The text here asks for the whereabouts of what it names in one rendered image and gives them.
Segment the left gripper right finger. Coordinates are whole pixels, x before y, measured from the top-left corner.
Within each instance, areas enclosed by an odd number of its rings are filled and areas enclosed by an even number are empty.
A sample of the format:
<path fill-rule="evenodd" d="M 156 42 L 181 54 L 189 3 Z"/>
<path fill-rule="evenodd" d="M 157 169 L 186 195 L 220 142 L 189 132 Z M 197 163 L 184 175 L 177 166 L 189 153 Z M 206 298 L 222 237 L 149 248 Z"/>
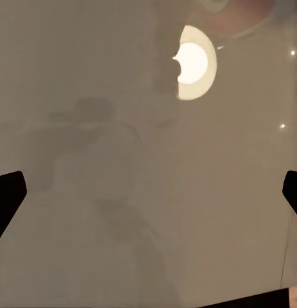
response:
<path fill-rule="evenodd" d="M 297 172 L 288 171 L 283 185 L 283 195 L 297 214 Z"/>

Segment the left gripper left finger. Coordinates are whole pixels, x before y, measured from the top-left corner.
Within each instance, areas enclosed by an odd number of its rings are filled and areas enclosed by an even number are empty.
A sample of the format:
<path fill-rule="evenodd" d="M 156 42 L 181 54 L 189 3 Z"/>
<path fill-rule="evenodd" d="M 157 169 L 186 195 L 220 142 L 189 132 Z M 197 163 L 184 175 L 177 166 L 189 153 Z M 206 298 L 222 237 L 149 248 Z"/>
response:
<path fill-rule="evenodd" d="M 21 171 L 0 176 L 0 238 L 27 195 Z"/>

